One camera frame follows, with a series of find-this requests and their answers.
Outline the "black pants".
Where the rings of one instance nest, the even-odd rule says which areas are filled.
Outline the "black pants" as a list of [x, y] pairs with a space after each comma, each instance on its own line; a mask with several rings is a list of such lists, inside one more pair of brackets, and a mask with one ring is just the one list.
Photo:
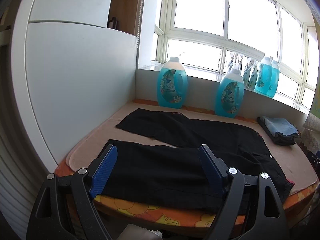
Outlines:
[[255, 130], [219, 121], [189, 119], [181, 113], [137, 109], [117, 126], [156, 139], [158, 146], [110, 139], [118, 151], [102, 194], [131, 202], [215, 213], [221, 198], [212, 192], [198, 149], [207, 145], [229, 167], [246, 175], [270, 175], [280, 200], [293, 188]]

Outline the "dark bottle on shelf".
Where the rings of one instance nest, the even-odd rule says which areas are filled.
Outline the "dark bottle on shelf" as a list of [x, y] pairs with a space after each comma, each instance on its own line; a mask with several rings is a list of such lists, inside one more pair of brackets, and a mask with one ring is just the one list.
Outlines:
[[112, 17], [111, 20], [109, 20], [107, 27], [110, 28], [110, 29], [118, 30], [118, 20], [117, 20], [117, 18], [116, 17]]

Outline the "white window frame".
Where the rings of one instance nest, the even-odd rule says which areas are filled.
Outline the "white window frame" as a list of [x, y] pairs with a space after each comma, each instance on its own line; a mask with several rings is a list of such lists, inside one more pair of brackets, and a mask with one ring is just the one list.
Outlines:
[[310, 108], [318, 78], [316, 19], [304, 0], [156, 0], [151, 59], [226, 74], [249, 59], [279, 64], [275, 98]]

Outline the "blue detergent bottle middle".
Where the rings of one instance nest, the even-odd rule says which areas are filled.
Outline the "blue detergent bottle middle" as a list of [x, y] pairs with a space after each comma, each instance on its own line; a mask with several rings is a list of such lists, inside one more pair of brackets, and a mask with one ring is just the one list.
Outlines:
[[240, 70], [232, 68], [221, 80], [217, 89], [214, 112], [216, 115], [234, 118], [244, 98], [244, 81]]

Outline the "blue detergent bottle left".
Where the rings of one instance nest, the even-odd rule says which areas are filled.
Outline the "blue detergent bottle left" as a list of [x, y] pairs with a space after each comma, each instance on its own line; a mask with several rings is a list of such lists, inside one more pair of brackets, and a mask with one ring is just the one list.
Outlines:
[[180, 109], [187, 96], [188, 77], [178, 57], [163, 64], [157, 79], [157, 101], [162, 107]]

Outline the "blue detergent bottle on sill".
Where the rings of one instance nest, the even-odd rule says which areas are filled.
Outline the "blue detergent bottle on sill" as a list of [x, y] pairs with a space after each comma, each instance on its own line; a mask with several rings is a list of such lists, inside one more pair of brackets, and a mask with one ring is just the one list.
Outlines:
[[270, 58], [265, 56], [259, 64], [258, 77], [255, 83], [254, 91], [266, 95], [270, 87], [272, 77], [272, 64]]

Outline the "far blue bottle on sill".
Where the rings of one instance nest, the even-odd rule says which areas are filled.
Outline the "far blue bottle on sill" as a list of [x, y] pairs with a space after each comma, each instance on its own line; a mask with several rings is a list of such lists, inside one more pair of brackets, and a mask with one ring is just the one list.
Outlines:
[[272, 76], [271, 76], [270, 86], [266, 95], [270, 98], [273, 98], [277, 91], [280, 70], [279, 70], [278, 61], [272, 60], [271, 63], [272, 63]]

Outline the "refill pouch on sill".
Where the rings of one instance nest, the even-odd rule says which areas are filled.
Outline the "refill pouch on sill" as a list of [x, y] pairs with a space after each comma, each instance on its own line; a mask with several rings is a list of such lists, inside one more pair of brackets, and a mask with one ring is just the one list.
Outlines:
[[254, 63], [255, 63], [255, 60], [252, 58], [249, 58], [247, 61], [246, 68], [242, 76], [245, 88], [248, 86], [249, 78], [251, 76], [251, 71], [254, 67]]
[[257, 78], [258, 78], [258, 72], [259, 72], [258, 70], [259, 64], [260, 64], [259, 61], [255, 61], [254, 66], [252, 67], [251, 75], [247, 85], [247, 88], [250, 90], [254, 90], [255, 88]]

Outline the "folded black garment stack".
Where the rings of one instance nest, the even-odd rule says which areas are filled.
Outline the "folded black garment stack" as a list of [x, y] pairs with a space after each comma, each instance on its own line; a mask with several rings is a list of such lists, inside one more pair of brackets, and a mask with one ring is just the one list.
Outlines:
[[261, 116], [257, 123], [263, 128], [271, 140], [280, 146], [293, 146], [299, 138], [298, 129], [284, 118]]

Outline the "folded light blue cloth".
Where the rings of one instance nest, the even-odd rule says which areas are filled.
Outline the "folded light blue cloth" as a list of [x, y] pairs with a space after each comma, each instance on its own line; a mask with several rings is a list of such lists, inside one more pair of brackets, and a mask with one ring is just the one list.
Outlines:
[[274, 136], [298, 137], [298, 130], [284, 118], [269, 118], [262, 116], [261, 120], [267, 130]]

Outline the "white wardrobe cabinet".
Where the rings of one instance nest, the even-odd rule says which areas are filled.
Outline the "white wardrobe cabinet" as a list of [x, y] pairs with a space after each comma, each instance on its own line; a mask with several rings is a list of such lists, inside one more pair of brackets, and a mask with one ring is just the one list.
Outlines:
[[[11, 78], [32, 148], [52, 172], [135, 95], [139, 0], [21, 0]], [[107, 27], [116, 17], [118, 30]]]

